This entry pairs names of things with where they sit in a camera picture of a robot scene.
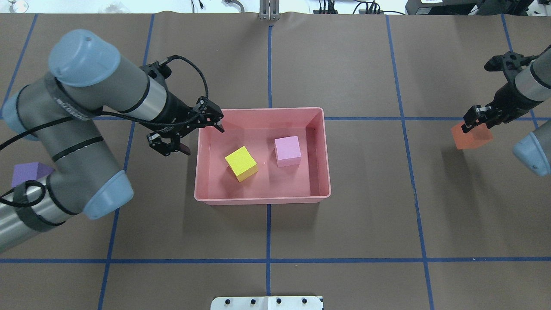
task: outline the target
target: pink bin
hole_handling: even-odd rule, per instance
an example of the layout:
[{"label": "pink bin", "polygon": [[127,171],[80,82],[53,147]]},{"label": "pink bin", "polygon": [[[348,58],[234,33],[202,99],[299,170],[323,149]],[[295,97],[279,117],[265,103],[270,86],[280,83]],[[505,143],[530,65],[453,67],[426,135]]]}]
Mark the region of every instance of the pink bin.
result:
[{"label": "pink bin", "polygon": [[[199,130],[195,199],[211,206],[320,202],[331,194],[321,108],[223,110],[225,133]],[[299,165],[277,167],[274,140],[298,136]],[[225,156],[246,146],[258,172],[239,182]]]}]

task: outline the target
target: white label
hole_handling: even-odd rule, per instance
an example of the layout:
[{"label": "white label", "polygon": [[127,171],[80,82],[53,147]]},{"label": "white label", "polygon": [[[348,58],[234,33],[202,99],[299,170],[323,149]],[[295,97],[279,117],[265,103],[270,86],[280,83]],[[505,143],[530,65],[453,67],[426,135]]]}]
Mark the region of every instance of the white label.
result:
[{"label": "white label", "polygon": [[416,15],[429,14],[429,13],[430,13],[430,9],[432,9],[432,8],[418,8],[418,9],[417,9]]}]

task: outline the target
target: block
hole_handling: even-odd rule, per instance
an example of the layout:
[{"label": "block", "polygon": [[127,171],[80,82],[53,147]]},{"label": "block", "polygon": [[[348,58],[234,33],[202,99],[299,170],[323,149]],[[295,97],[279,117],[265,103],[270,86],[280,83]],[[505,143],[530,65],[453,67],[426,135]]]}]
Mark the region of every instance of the block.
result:
[{"label": "block", "polygon": [[246,178],[258,172],[255,160],[244,146],[226,156],[226,161],[239,182],[243,182]]},{"label": "block", "polygon": [[300,164],[301,154],[298,136],[275,139],[274,143],[278,167]]},{"label": "block", "polygon": [[12,187],[16,187],[25,181],[36,181],[53,171],[53,168],[39,162],[15,165],[13,168]]},{"label": "block", "polygon": [[457,149],[479,148],[494,139],[486,124],[476,126],[468,133],[464,133],[461,129],[463,124],[459,123],[451,129]]}]

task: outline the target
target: light blue cap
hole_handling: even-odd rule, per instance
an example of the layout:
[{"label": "light blue cap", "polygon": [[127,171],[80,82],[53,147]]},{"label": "light blue cap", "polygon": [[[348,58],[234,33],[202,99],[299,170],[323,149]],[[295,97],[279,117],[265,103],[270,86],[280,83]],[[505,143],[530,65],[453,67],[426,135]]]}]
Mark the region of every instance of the light blue cap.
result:
[{"label": "light blue cap", "polygon": [[88,201],[82,213],[96,220],[122,207],[134,197],[134,191],[124,170],[117,172]]},{"label": "light blue cap", "polygon": [[[4,121],[6,121],[6,124],[8,124],[8,127],[15,131],[17,134],[23,133],[27,131],[25,126],[23,126],[23,123],[19,119],[19,115],[17,114],[17,97],[19,97],[19,93],[21,93],[21,90],[17,92],[17,94],[11,96],[4,105],[2,105],[2,117],[4,118]],[[25,137],[27,140],[31,141],[38,141],[39,139],[33,135],[27,135]]]},{"label": "light blue cap", "polygon": [[120,62],[121,54],[116,47],[89,30],[77,29],[68,32],[53,47],[48,67],[63,84],[85,87],[110,77]]},{"label": "light blue cap", "polygon": [[528,169],[540,177],[551,173],[549,160],[533,132],[515,145],[513,153]]}]

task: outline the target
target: white bracket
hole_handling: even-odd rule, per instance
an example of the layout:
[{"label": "white bracket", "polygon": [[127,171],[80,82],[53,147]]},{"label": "white bracket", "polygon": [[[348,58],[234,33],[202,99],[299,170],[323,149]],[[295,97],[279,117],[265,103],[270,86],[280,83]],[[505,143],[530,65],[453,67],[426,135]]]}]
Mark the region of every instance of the white bracket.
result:
[{"label": "white bracket", "polygon": [[323,297],[217,297],[210,304],[210,310],[323,310]]},{"label": "white bracket", "polygon": [[279,0],[260,0],[258,19],[278,20],[279,17]]}]

